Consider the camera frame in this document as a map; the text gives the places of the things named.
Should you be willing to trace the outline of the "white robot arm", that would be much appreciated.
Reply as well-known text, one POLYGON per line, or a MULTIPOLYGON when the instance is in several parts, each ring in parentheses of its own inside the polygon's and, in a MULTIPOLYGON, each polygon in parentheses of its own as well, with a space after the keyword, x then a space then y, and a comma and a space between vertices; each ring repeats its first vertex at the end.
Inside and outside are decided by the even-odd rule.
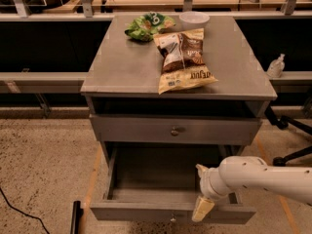
POLYGON ((312 205, 312 169, 274 167, 255 156, 230 156, 217 168, 197 164, 201 195, 192 214, 202 221, 215 203, 239 188, 265 189, 303 204, 312 205))

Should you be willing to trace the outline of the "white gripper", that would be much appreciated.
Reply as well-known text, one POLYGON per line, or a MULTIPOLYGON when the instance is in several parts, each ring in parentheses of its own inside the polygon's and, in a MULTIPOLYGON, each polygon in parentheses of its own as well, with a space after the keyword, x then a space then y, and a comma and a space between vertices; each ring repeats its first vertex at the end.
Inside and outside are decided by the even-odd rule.
POLYGON ((192 220, 200 222, 213 209, 214 201, 227 197, 232 193, 232 190, 221 178, 218 168, 207 168, 197 164, 196 169, 200 178, 200 190, 205 197, 199 196, 197 198, 192 220))

